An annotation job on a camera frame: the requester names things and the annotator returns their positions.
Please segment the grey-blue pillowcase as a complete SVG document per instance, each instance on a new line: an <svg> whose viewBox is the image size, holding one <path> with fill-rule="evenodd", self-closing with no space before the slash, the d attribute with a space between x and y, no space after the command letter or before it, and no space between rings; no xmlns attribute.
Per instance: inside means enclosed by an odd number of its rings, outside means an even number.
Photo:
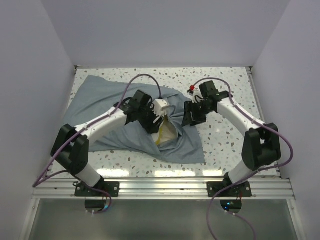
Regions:
<svg viewBox="0 0 320 240"><path fill-rule="evenodd" d="M90 145L91 152L124 150L146 153L161 161L173 164L203 164L204 150L200 134L195 126L183 126L184 103L189 100L180 91L157 87L155 84L108 81L89 75L70 103L62 123L72 127L84 124L117 106L121 97L131 98L137 91L153 99L162 96L169 103L168 122L174 138L157 145L141 125L141 118L116 128Z"/></svg>

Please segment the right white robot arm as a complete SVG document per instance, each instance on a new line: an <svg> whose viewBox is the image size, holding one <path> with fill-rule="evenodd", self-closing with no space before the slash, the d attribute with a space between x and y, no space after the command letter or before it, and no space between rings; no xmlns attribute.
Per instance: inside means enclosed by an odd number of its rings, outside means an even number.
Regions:
<svg viewBox="0 0 320 240"><path fill-rule="evenodd" d="M207 77L189 87L192 100L184 102L181 125L196 126L205 123L208 114L217 113L242 134L241 161L222 181L223 192L232 197L251 174L281 158L280 137L275 124L256 119L234 100L230 89L219 91L214 81L214 77Z"/></svg>

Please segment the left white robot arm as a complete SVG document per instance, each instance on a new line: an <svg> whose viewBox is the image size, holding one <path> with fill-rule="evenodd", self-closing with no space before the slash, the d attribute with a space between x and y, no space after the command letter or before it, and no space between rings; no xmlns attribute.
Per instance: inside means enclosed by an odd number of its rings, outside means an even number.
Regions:
<svg viewBox="0 0 320 240"><path fill-rule="evenodd" d="M77 126L64 125L58 133L51 157L68 173L82 181L92 196L103 193L102 176L89 164L90 146L109 132L139 122L151 135L159 133L169 103L140 90L134 96L122 98L104 114Z"/></svg>

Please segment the white pillow yellow edge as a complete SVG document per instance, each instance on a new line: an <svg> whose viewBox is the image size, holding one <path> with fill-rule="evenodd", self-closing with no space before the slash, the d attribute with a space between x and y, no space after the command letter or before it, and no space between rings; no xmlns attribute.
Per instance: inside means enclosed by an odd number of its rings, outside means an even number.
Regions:
<svg viewBox="0 0 320 240"><path fill-rule="evenodd" d="M174 140L178 137L176 127L165 117L162 125L157 133L151 134L154 143L158 146L168 141Z"/></svg>

